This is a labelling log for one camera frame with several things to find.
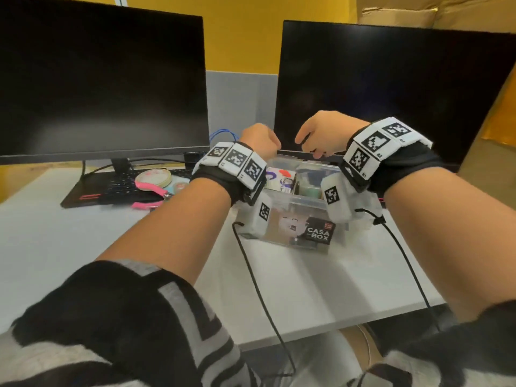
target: pink scissors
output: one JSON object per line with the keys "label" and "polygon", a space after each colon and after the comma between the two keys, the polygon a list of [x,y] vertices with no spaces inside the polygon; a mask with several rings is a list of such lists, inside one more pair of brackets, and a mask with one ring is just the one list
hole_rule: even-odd
{"label": "pink scissors", "polygon": [[134,182],[135,186],[139,188],[140,190],[150,190],[154,191],[156,194],[161,195],[163,197],[163,201],[157,201],[157,202],[134,202],[131,207],[134,209],[152,209],[157,208],[158,206],[161,206],[161,204],[164,201],[168,201],[172,198],[172,194],[170,194],[167,190],[162,189],[161,187],[158,187],[156,185],[153,185],[152,183],[145,183],[145,182]]}

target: white desk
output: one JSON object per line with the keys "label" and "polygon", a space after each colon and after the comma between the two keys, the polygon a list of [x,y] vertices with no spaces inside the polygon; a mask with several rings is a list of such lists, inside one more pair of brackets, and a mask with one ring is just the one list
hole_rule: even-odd
{"label": "white desk", "polygon": [[[128,207],[62,209],[59,203],[79,175],[78,169],[48,170],[0,205],[0,331],[145,215]],[[442,303],[387,211],[385,216],[429,302]],[[230,212],[196,288],[242,349],[271,345],[277,339],[234,239],[234,217]],[[381,226],[330,256],[258,240],[243,245],[286,341],[425,306],[403,256]]]}

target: fist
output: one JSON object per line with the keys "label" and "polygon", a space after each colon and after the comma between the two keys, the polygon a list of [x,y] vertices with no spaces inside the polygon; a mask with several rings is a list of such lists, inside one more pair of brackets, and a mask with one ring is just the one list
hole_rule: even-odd
{"label": "fist", "polygon": [[278,153],[280,140],[274,132],[261,123],[249,126],[242,132],[240,141],[249,145],[266,162]]}
{"label": "fist", "polygon": [[367,125],[369,122],[338,111],[318,111],[301,126],[295,142],[300,144],[309,135],[302,146],[303,152],[313,152],[314,158],[320,159],[345,151],[352,135]]}

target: forearm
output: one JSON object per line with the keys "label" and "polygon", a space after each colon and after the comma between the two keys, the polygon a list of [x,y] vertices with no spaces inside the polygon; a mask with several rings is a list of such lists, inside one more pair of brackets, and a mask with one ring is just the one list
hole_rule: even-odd
{"label": "forearm", "polygon": [[131,227],[99,259],[155,264],[194,284],[230,207],[222,186],[198,178]]}
{"label": "forearm", "polygon": [[403,178],[385,202],[432,283],[462,320],[516,298],[516,213],[442,168]]}

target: computer monitor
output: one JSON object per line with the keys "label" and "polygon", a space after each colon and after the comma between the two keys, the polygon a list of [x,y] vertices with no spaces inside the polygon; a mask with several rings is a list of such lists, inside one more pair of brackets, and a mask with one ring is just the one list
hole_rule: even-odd
{"label": "computer monitor", "polygon": [[396,116],[458,170],[516,62],[516,35],[285,21],[274,131],[282,148],[318,110]]}
{"label": "computer monitor", "polygon": [[0,0],[0,164],[209,148],[203,20]]}

